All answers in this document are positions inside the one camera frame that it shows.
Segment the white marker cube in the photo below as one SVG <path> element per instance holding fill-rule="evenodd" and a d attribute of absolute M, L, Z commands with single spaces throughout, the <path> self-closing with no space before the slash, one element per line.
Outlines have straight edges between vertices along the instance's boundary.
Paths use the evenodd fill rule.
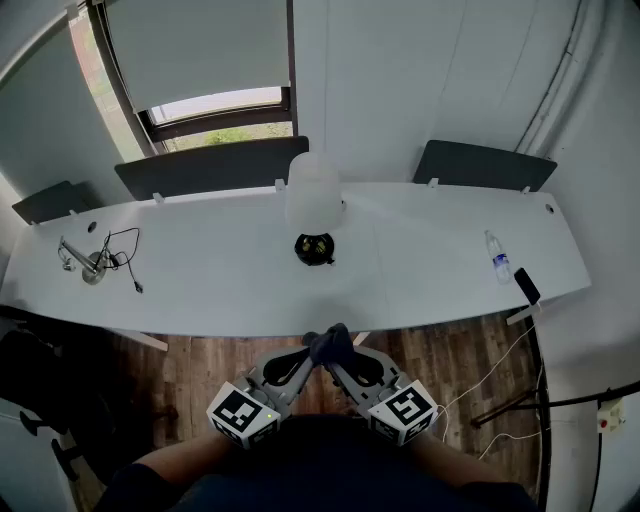
<path fill-rule="evenodd" d="M 369 428 L 388 441 L 402 446 L 438 417 L 438 405 L 416 380 L 369 409 Z"/>
<path fill-rule="evenodd" d="M 225 382 L 207 408 L 211 426 L 245 450 L 280 430 L 280 414 Z"/>

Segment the black sleeve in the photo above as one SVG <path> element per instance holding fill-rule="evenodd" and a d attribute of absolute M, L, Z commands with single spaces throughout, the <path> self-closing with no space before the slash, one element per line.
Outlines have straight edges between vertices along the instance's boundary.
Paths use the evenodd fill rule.
<path fill-rule="evenodd" d="M 474 482 L 463 485 L 460 493 L 469 501 L 484 505 L 494 512 L 538 512 L 537 505 L 523 487 L 514 483 Z"/>
<path fill-rule="evenodd" d="M 172 507 L 183 491 L 143 464 L 131 464 L 116 473 L 94 512 L 159 512 Z"/>

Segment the forearm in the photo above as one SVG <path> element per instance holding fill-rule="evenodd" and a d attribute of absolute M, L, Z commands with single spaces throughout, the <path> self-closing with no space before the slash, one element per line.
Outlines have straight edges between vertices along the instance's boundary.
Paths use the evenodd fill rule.
<path fill-rule="evenodd" d="M 238 450 L 216 431 L 151 452 L 137 462 L 153 469 L 170 484 L 186 487 L 219 468 L 224 459 Z"/>
<path fill-rule="evenodd" d="M 409 446 L 416 463 L 430 475 L 453 487 L 472 482 L 506 482 L 498 471 L 478 459 L 454 450 L 425 433 Z"/>

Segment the person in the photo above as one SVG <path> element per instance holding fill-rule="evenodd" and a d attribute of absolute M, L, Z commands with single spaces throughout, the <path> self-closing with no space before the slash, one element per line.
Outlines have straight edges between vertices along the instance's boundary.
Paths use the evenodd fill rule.
<path fill-rule="evenodd" d="M 422 433 L 398 448 L 362 418 L 300 416 L 250 451 L 212 430 L 120 470 L 96 512 L 534 511 L 524 489 Z"/>

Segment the black and white pattern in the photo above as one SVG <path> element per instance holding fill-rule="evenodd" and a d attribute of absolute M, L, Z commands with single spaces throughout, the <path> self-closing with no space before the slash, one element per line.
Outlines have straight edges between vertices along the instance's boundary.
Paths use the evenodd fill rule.
<path fill-rule="evenodd" d="M 256 444 L 261 442 L 265 437 L 269 437 L 276 433 L 278 427 L 277 421 L 272 421 L 266 427 L 261 428 L 255 434 L 249 437 L 249 446 L 253 448 Z"/>
<path fill-rule="evenodd" d="M 413 388 L 408 388 L 386 402 L 386 404 L 403 425 L 409 425 L 431 409 L 429 402 L 422 398 Z"/>
<path fill-rule="evenodd" d="M 222 423 L 218 423 L 215 419 L 213 420 L 213 424 L 216 426 L 216 428 L 222 432 L 225 436 L 227 436 L 229 439 L 231 439 L 234 443 L 239 444 L 240 446 L 242 446 L 242 440 L 233 432 L 231 432 L 231 430 L 229 430 L 227 427 L 225 427 Z"/>
<path fill-rule="evenodd" d="M 261 407 L 243 396 L 238 391 L 232 391 L 225 398 L 213 414 L 238 432 L 244 432 L 260 412 Z"/>
<path fill-rule="evenodd" d="M 422 432 L 426 427 L 429 426 L 431 421 L 434 419 L 435 412 L 433 414 L 429 414 L 425 419 L 423 419 L 417 425 L 411 427 L 404 436 L 404 442 L 407 443 L 411 441 L 414 437 L 416 437 L 420 432 Z"/>
<path fill-rule="evenodd" d="M 379 436 L 384 437 L 388 441 L 391 441 L 392 443 L 398 443 L 400 431 L 387 425 L 386 423 L 382 423 L 375 416 L 371 416 L 371 430 L 373 430 Z"/>

